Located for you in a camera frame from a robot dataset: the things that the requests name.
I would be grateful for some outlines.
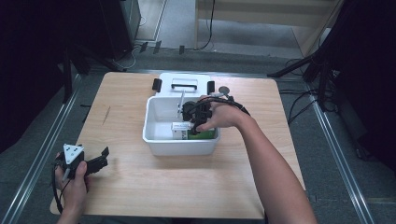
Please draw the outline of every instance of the robotic hand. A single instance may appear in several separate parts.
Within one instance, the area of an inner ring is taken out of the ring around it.
[[[196,130],[196,128],[201,124],[206,123],[207,119],[212,117],[212,111],[210,110],[211,102],[233,105],[242,110],[244,113],[250,115],[244,106],[235,102],[233,97],[228,95],[230,90],[227,87],[220,87],[219,92],[220,94],[207,96],[197,102],[188,101],[183,105],[183,120],[194,124],[191,128],[191,134],[198,134],[199,132]],[[226,96],[227,99],[219,98],[220,96]]]

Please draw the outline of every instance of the electrical wire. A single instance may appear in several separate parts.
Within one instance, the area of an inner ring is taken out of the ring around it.
[[[221,99],[219,97],[213,97],[213,96],[208,96],[204,99],[201,99],[199,102],[197,102],[193,107],[191,107],[189,110],[187,110],[186,112],[183,111],[183,113],[185,114],[190,114],[192,112],[192,110],[198,108],[198,106],[200,105],[204,105],[204,104],[210,104],[211,102],[216,102],[216,103],[224,103],[227,105],[233,105],[236,106],[237,108],[239,108],[242,112],[246,113],[247,115],[250,115],[247,111],[247,109],[241,105],[238,104],[235,101],[231,101],[231,100],[226,100],[226,99]]]
[[[214,12],[215,12],[215,4],[216,4],[216,0],[213,0],[212,13],[211,13],[211,16],[210,16],[210,25],[209,25],[209,39],[207,40],[205,45],[201,46],[198,49],[192,49],[192,50],[203,50],[203,49],[205,49],[207,47],[207,45],[212,40],[212,35],[213,35],[213,32],[212,32],[213,31],[213,15],[214,15]]]
[[[53,164],[53,168],[52,168],[52,192],[53,192],[53,197],[55,199],[56,202],[56,207],[58,208],[59,213],[62,213],[62,211],[64,210],[64,208],[62,207],[62,203],[61,200],[58,197],[58,191],[56,189],[56,179],[55,179],[55,171],[58,168],[58,164]]]
[[[286,63],[285,63],[285,67],[288,67],[289,66],[289,63],[290,62],[292,62],[292,61],[300,61],[301,59],[290,59],[290,60],[288,60]],[[291,71],[290,73],[291,74],[293,74],[293,75],[295,75],[295,76],[302,76],[303,74],[304,74],[304,71],[303,71],[303,69],[301,68],[301,66],[299,67],[299,69],[300,69],[300,72],[301,72],[301,74],[298,74],[298,73],[293,73],[293,71]]]
[[[64,189],[66,189],[67,185],[69,185],[70,183],[70,179],[69,181],[67,181],[66,185],[64,185],[64,188],[61,190],[61,195],[59,196],[59,199],[62,199],[62,196],[64,195]]]
[[[205,51],[210,51],[210,50],[212,50],[213,48],[214,48],[214,44],[213,43],[211,43],[212,44],[212,47],[210,47],[210,49],[205,49]],[[152,47],[152,46],[147,46],[147,48],[148,49],[155,49],[156,47]],[[179,51],[180,49],[172,49],[172,48],[161,48],[161,50],[163,50],[163,49],[167,49],[167,50],[175,50],[175,51]],[[185,51],[199,51],[199,50],[202,50],[202,49],[184,49]]]
[[[140,18],[143,19],[144,22],[142,24],[139,24],[139,26],[142,26],[142,25],[146,24],[146,22],[148,21],[148,20],[146,20],[146,17],[140,17]]]
[[[325,95],[324,101],[325,101],[325,102],[332,102],[332,103],[333,103],[332,98],[333,98],[334,91],[333,91],[333,90],[326,90],[326,92],[329,92],[331,95]],[[306,96],[307,94],[310,94],[310,95],[318,95],[318,90],[317,90],[317,89],[311,90],[311,91],[280,90],[279,93],[280,93],[280,94],[297,94],[297,95],[300,95],[299,97],[297,97],[297,98],[293,101],[293,103],[292,103],[292,105],[291,105],[291,108],[290,108],[290,111],[289,111],[289,114],[288,114],[288,124],[289,124],[289,125],[290,125],[298,116],[300,116],[301,114],[303,114],[314,102],[317,102],[317,101],[318,101],[318,99],[315,99],[314,101],[310,102],[308,105],[306,105],[303,109],[301,109],[297,114],[295,114],[295,115],[293,116],[293,115],[292,115],[292,111],[293,111],[294,107],[296,106],[297,102],[298,102],[299,100],[301,100],[301,99],[302,99],[304,96]],[[324,110],[325,110],[326,112],[337,112],[336,107],[335,107],[334,109],[328,109],[328,108],[326,107],[325,104],[323,104],[322,106],[324,107]]]
[[[209,31],[209,33],[210,33],[210,32],[211,32],[211,29],[210,29],[210,27],[209,27],[208,20],[205,20],[205,24],[206,24],[207,31]],[[212,46],[210,47],[210,49],[206,49],[207,51],[210,51],[210,50],[212,50],[212,49],[215,47],[215,44],[214,44],[212,41],[210,41],[210,44],[211,44]]]
[[[132,67],[136,64],[136,57],[134,56],[134,51],[135,51],[136,49],[139,49],[139,48],[140,48],[140,46],[134,48],[134,49],[131,51],[131,55],[132,55],[132,57],[134,58],[134,62],[133,62],[131,65],[129,65],[129,66],[123,66],[123,65],[117,63],[114,59],[113,59],[113,63],[114,63],[116,66],[118,66],[118,67],[120,67],[120,68],[123,68],[123,69],[132,68]]]

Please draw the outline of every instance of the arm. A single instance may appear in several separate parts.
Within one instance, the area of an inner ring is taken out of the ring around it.
[[[197,127],[197,131],[233,126],[239,130],[270,222],[317,223],[299,180],[256,120],[230,105],[212,104],[212,110],[212,119]]]
[[[56,169],[55,176],[58,189],[64,189],[64,210],[57,222],[58,224],[78,223],[78,220],[84,211],[87,196],[87,186],[84,179],[86,171],[87,163],[82,161],[76,170],[75,179],[70,180],[70,183],[66,186],[67,181],[62,182],[64,171],[61,167]]]

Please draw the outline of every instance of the finger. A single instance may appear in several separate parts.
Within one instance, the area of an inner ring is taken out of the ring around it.
[[[56,159],[58,159],[59,155],[61,155],[60,152],[56,153]],[[62,180],[64,177],[64,169],[60,165],[58,165],[55,169],[55,177],[57,180]]]
[[[88,176],[84,177],[85,187],[87,188],[87,192],[90,190],[91,187],[91,179]]]
[[[64,187],[64,182],[62,179],[64,178],[64,170],[58,166],[55,170],[55,186],[56,189],[62,189]]]
[[[84,175],[87,172],[87,162],[82,161],[79,163],[76,170],[75,184],[78,186],[85,186]]]
[[[198,126],[196,128],[196,130],[198,132],[204,132],[204,131],[207,131],[207,130],[212,129],[212,128],[216,128],[216,126],[212,122],[212,119],[210,119],[207,123],[204,123],[204,124],[201,124],[200,126]]]

